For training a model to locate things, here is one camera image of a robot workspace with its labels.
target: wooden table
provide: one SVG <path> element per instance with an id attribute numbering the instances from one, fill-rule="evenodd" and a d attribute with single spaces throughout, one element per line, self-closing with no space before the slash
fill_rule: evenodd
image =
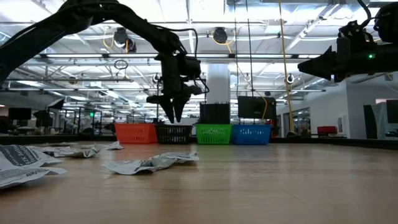
<path id="1" fill-rule="evenodd" d="M 106 161 L 195 152 L 196 165 L 117 175 Z M 0 223 L 398 223 L 398 152 L 318 144 L 127 145 L 0 191 Z"/>

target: plastic basket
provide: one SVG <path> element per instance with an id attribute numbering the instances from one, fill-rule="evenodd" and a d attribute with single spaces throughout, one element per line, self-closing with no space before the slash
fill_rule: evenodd
<path id="1" fill-rule="evenodd" d="M 115 124 L 116 137 L 124 144 L 157 143 L 154 124 Z"/>
<path id="2" fill-rule="evenodd" d="M 159 144 L 190 144 L 191 131 L 190 125 L 157 125 L 157 142 Z"/>
<path id="3" fill-rule="evenodd" d="M 198 144 L 229 144 L 230 124 L 197 124 Z"/>
<path id="4" fill-rule="evenodd" d="M 271 125 L 244 125 L 232 127 L 232 143 L 241 145 L 266 145 L 271 136 Z"/>

